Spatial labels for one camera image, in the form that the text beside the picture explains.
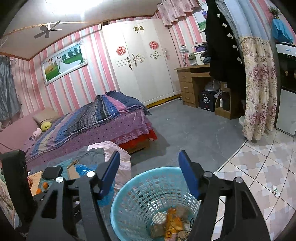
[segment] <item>wedding dress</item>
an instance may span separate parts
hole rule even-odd
[[[74,66],[78,65],[81,63],[81,60],[74,61],[73,63],[70,64],[65,64],[61,60],[59,61],[59,73],[63,73],[67,71],[70,68],[73,68]]]

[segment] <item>plaid blanket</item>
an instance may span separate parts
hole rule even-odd
[[[52,127],[41,136],[26,151],[27,161],[36,158],[41,153],[51,151],[63,145],[66,141],[91,128],[110,122],[116,117],[143,109],[146,115],[151,115],[146,106],[133,97],[121,92],[110,91],[58,119]]]

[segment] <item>yellow plush toy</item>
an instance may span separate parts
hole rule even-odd
[[[51,126],[52,126],[52,124],[49,121],[43,122],[41,124],[41,130],[42,130],[42,132],[47,131]]]

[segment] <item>picture frame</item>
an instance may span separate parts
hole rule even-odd
[[[45,86],[87,65],[83,41],[75,42],[46,58],[41,63]]]
[[[203,2],[200,4],[199,11],[196,11],[193,15],[197,22],[199,32],[203,32],[207,23],[207,3]]]

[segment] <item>desk drawer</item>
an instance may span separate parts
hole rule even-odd
[[[180,82],[180,86],[182,92],[194,93],[192,82]]]
[[[182,92],[182,100],[185,102],[195,104],[195,97],[192,93]]]
[[[188,72],[178,72],[178,77],[180,82],[192,82],[191,81],[191,73]]]

